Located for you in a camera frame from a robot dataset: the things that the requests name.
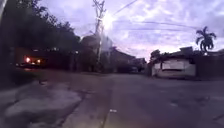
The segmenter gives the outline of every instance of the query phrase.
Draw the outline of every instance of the palm tree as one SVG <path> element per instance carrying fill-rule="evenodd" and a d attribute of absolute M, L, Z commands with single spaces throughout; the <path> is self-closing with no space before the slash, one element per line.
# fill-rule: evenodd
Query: palm tree
<path fill-rule="evenodd" d="M 213 38 L 216 39 L 215 33 L 207 33 L 208 27 L 205 26 L 203 30 L 197 30 L 196 33 L 200 36 L 196 39 L 196 44 L 200 42 L 201 51 L 207 52 L 208 49 L 214 48 Z"/>

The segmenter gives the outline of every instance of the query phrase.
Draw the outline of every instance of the street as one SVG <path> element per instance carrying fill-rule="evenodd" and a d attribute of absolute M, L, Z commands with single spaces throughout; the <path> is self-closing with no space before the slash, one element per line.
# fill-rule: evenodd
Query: street
<path fill-rule="evenodd" d="M 61 82 L 87 94 L 63 128 L 224 127 L 222 81 L 53 71 L 44 74 L 49 82 Z"/>

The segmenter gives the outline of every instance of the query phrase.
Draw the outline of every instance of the power line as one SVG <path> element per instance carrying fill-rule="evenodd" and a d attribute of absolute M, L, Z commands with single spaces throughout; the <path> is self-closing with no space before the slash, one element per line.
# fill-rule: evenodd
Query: power line
<path fill-rule="evenodd" d="M 148 30 L 151 30 L 151 31 L 154 31 L 154 30 L 162 30 L 162 31 L 184 31 L 186 32 L 186 30 L 180 30 L 180 29 L 155 29 L 155 28 L 133 28 L 133 29 L 115 29 L 115 30 L 130 30 L 130 31 L 138 31 L 138 30 L 143 30 L 143 31 L 148 31 Z"/>
<path fill-rule="evenodd" d="M 164 24 L 164 25 L 171 25 L 171 26 L 179 26 L 179 27 L 186 27 L 186 28 L 192 28 L 192 29 L 199 29 L 199 27 L 194 27 L 194 26 L 187 26 L 187 25 L 182 25 L 182 24 L 174 24 L 174 23 L 164 23 L 164 22 L 155 22 L 155 21 L 125 21 L 125 20 L 120 20 L 120 21 L 114 21 L 114 22 L 131 22 L 131 23 L 142 23 L 142 24 Z"/>
<path fill-rule="evenodd" d="M 125 8 L 129 7 L 130 5 L 134 4 L 135 2 L 137 2 L 138 0 L 132 1 L 131 3 L 125 5 L 124 7 L 122 7 L 121 9 L 119 9 L 118 11 L 116 11 L 113 15 L 116 15 L 117 13 L 121 12 L 122 10 L 124 10 Z"/>

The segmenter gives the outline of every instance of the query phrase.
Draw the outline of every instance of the sky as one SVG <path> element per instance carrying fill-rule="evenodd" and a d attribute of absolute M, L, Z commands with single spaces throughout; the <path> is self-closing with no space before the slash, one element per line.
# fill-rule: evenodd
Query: sky
<path fill-rule="evenodd" d="M 161 52 L 175 52 L 185 46 L 199 49 L 195 45 L 196 29 L 204 26 L 218 37 L 214 50 L 224 48 L 224 1 L 138 0 L 114 15 L 132 1 L 105 0 L 107 16 L 113 21 L 105 33 L 120 51 L 149 60 L 150 53 L 156 49 Z M 91 35 L 95 31 L 92 0 L 42 0 L 40 4 L 60 21 L 69 21 L 76 35 Z"/>

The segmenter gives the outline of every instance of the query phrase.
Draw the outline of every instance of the utility pole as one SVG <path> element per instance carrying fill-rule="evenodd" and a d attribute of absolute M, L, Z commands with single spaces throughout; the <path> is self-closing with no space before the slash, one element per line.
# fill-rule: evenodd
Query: utility pole
<path fill-rule="evenodd" d="M 102 19 L 104 17 L 104 14 L 106 12 L 106 9 L 104 9 L 105 1 L 99 2 L 97 0 L 93 0 L 95 11 L 96 11 L 96 29 L 95 34 L 100 35 L 103 33 L 103 26 L 102 26 Z"/>
<path fill-rule="evenodd" d="M 97 38 L 100 39 L 100 46 L 99 46 L 99 49 L 98 49 L 98 59 L 97 59 L 98 66 L 99 66 L 100 55 L 101 55 L 102 36 L 103 36 L 103 31 L 104 31 L 104 27 L 102 25 L 102 20 L 103 20 L 103 17 L 105 15 L 106 9 L 104 9 L 104 4 L 105 4 L 104 0 L 102 2 L 99 2 L 97 0 L 93 0 L 93 3 L 94 3 L 93 7 L 95 7 L 95 11 L 96 11 L 95 35 L 97 36 Z"/>
<path fill-rule="evenodd" d="M 7 0 L 0 0 L 0 23 L 2 20 L 2 14 L 3 14 L 6 3 L 7 3 Z"/>

